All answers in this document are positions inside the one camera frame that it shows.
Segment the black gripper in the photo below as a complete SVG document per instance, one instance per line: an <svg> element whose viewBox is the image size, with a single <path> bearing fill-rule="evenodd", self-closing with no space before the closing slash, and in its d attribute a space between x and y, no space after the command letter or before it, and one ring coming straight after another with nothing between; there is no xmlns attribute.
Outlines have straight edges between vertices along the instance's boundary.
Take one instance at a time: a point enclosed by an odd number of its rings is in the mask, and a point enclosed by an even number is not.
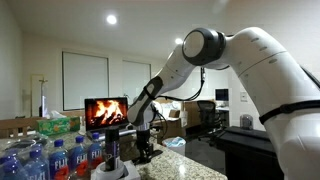
<svg viewBox="0 0 320 180"><path fill-rule="evenodd" d="M150 138L150 130L138 130L136 132L137 135L137 148L138 150L143 150L145 153L152 152L152 145L149 143Z"/></svg>

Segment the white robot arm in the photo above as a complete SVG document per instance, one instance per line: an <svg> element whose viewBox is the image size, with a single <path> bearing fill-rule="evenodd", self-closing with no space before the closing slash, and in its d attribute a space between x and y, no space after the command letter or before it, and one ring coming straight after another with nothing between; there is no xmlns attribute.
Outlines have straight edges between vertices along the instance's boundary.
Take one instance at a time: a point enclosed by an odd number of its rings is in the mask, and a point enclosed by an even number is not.
<svg viewBox="0 0 320 180"><path fill-rule="evenodd" d="M232 68L253 101L285 180L320 180L319 82L258 27L225 35L192 30L128 110L129 122L151 121L151 102L180 87L195 67Z"/></svg>

